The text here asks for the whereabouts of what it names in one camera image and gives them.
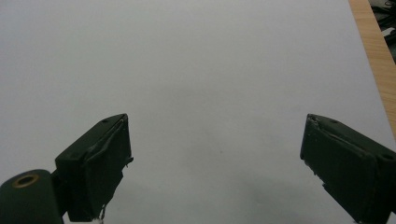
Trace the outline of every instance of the white tabletop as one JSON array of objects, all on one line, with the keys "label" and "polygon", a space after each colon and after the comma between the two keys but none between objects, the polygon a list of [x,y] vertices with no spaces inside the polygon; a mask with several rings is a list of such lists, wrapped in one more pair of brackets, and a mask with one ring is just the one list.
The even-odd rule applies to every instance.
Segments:
[{"label": "white tabletop", "polygon": [[299,158],[306,114],[395,148],[346,0],[0,3],[0,182],[119,113],[106,223],[352,223]]}]

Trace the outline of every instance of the metal part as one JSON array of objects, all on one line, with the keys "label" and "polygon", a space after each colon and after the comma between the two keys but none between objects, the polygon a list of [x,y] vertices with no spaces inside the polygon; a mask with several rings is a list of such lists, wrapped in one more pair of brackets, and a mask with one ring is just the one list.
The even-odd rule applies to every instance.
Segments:
[{"label": "metal part", "polygon": [[387,223],[396,203],[396,153],[337,120],[309,114],[300,157],[356,222]]},{"label": "metal part", "polygon": [[92,221],[110,202],[133,158],[128,116],[103,119],[55,160],[52,174],[33,170],[0,188],[0,223],[63,223]]}]

